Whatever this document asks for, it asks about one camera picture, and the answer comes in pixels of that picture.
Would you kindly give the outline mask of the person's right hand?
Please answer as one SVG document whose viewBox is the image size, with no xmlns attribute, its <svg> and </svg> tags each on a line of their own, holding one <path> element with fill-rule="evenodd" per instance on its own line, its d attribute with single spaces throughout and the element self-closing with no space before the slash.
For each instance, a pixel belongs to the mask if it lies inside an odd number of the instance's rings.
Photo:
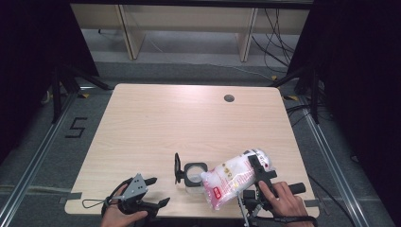
<svg viewBox="0 0 401 227">
<path fill-rule="evenodd" d="M 264 197 L 271 204 L 272 213 L 275 216 L 287 218 L 307 216 L 303 200 L 292 194 L 286 182 L 274 183 L 272 185 L 278 197 L 274 196 L 270 188 L 264 182 L 259 181 L 258 185 Z M 285 223 L 283 227 L 314 227 L 314 225 L 312 221 L 296 221 Z"/>
</svg>

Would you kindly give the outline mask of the light wooden shelf unit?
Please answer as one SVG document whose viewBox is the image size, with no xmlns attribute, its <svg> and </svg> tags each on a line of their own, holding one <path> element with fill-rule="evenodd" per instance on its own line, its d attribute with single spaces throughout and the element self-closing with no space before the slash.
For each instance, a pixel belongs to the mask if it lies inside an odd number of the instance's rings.
<svg viewBox="0 0 401 227">
<path fill-rule="evenodd" d="M 117 29 L 122 32 L 131 60 L 138 58 L 148 31 L 224 32 L 236 36 L 239 59 L 246 61 L 252 35 L 271 33 L 268 20 L 276 18 L 276 31 L 299 35 L 305 25 L 306 9 L 213 8 L 78 4 L 71 5 L 80 27 Z"/>
</svg>

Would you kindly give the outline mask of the black curtain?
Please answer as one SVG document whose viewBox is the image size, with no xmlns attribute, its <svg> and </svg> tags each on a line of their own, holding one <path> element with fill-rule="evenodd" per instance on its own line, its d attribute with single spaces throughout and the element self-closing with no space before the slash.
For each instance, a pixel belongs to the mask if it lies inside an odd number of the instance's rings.
<svg viewBox="0 0 401 227">
<path fill-rule="evenodd" d="M 70 1 L 0 0 L 0 164 L 63 66 L 98 74 Z"/>
<path fill-rule="evenodd" d="M 345 138 L 401 227 L 401 0 L 313 0 L 289 68 L 312 62 Z"/>
</svg>

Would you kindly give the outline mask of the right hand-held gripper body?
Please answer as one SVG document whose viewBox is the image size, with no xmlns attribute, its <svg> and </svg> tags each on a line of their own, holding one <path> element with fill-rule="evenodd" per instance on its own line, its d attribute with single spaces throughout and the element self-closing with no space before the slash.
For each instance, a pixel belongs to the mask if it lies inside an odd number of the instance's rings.
<svg viewBox="0 0 401 227">
<path fill-rule="evenodd" d="M 268 221 L 278 223 L 292 223 L 306 221 L 306 216 L 303 217 L 280 217 L 273 216 L 272 218 L 259 217 L 258 213 L 261 210 L 272 211 L 271 203 L 266 199 L 260 191 L 258 184 L 255 185 L 255 190 L 244 190 L 242 194 L 237 194 L 238 205 L 244 218 L 245 227 L 263 227 Z"/>
</svg>

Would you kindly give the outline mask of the glass jar with black lid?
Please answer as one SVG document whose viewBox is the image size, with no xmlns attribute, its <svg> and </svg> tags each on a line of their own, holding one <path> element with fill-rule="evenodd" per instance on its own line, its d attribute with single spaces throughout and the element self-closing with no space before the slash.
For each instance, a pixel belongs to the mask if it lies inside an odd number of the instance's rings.
<svg viewBox="0 0 401 227">
<path fill-rule="evenodd" d="M 206 163 L 186 163 L 182 166 L 179 153 L 174 155 L 174 176 L 175 183 L 184 183 L 185 190 L 188 193 L 201 193 L 202 192 L 202 178 L 201 174 L 208 171 Z"/>
</svg>

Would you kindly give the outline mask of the black metal stand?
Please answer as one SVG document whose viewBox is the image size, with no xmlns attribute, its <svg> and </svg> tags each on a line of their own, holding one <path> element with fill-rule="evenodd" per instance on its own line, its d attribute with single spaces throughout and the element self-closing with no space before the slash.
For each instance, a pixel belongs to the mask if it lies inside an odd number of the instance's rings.
<svg viewBox="0 0 401 227">
<path fill-rule="evenodd" d="M 53 95 L 53 123 L 56 123 L 62 114 L 61 86 L 64 87 L 68 95 L 77 94 L 80 91 L 80 87 L 78 86 L 76 78 L 82 78 L 103 90 L 112 90 L 111 86 L 76 67 L 67 64 L 56 66 L 51 80 Z"/>
<path fill-rule="evenodd" d="M 308 104 L 312 119 L 316 124 L 319 124 L 318 117 L 318 102 L 319 102 L 319 75 L 312 66 L 304 66 L 287 73 L 282 79 L 276 80 L 271 87 L 278 88 L 281 85 L 293 80 L 298 79 L 295 85 L 294 92 L 297 95 L 305 95 L 307 91 L 310 92 L 310 103 Z"/>
</svg>

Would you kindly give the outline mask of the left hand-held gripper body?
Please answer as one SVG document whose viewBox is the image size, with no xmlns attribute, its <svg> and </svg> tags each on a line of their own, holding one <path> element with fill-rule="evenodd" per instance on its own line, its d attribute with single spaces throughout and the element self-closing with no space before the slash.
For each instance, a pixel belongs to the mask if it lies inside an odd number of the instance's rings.
<svg viewBox="0 0 401 227">
<path fill-rule="evenodd" d="M 123 190 L 118 204 L 118 208 L 122 213 L 129 215 L 139 211 L 147 211 L 149 218 L 156 216 L 158 205 L 143 201 L 148 192 L 148 187 L 145 185 L 144 180 L 140 173 L 129 180 L 129 184 Z"/>
</svg>

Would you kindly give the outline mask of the red and white pouch bag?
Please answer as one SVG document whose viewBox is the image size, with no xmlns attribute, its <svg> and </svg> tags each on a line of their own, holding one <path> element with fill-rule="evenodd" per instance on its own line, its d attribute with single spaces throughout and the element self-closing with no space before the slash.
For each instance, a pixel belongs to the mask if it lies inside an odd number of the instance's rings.
<svg viewBox="0 0 401 227">
<path fill-rule="evenodd" d="M 215 166 L 212 170 L 202 172 L 201 182 L 206 200 L 214 210 L 236 197 L 237 193 L 249 188 L 256 182 L 254 168 L 249 158 L 256 157 L 258 164 L 265 172 L 273 171 L 270 157 L 261 149 L 254 148 Z"/>
</svg>

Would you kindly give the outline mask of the person's left hand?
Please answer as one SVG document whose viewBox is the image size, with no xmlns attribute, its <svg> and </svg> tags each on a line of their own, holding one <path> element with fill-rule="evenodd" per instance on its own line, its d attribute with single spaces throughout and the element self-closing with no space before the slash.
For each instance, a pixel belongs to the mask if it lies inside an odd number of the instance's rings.
<svg viewBox="0 0 401 227">
<path fill-rule="evenodd" d="M 100 222 L 100 227 L 129 227 L 134 222 L 146 218 L 147 216 L 147 211 L 139 211 L 126 215 L 119 210 L 117 204 L 111 204 L 104 213 Z"/>
</svg>

